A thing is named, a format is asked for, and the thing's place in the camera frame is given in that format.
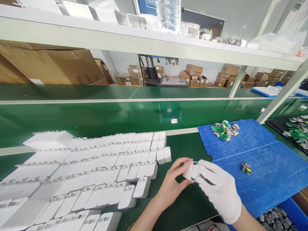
blue bin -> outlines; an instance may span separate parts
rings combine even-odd
[[[308,217],[303,210],[290,197],[284,202],[280,203],[281,207],[288,214],[288,217],[299,231],[308,230]]]

pcb with components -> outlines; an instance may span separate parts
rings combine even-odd
[[[245,173],[246,175],[250,176],[250,174],[251,174],[250,165],[242,162],[241,171],[243,173]]]

cable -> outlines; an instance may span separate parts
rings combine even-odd
[[[198,230],[199,230],[199,231],[201,231],[201,229],[199,228],[199,226],[198,226],[198,225],[196,225],[196,227],[198,228]]]

gloved hand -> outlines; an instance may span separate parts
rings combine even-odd
[[[227,224],[233,224],[241,214],[242,202],[237,194],[234,177],[221,167],[205,160],[199,160],[193,174],[200,188],[209,197],[216,210]],[[214,185],[207,183],[199,174]]]

stacked cardboard boxes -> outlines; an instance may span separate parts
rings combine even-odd
[[[218,72],[215,86],[218,88],[232,88],[240,67],[233,64],[225,64],[221,72]]]

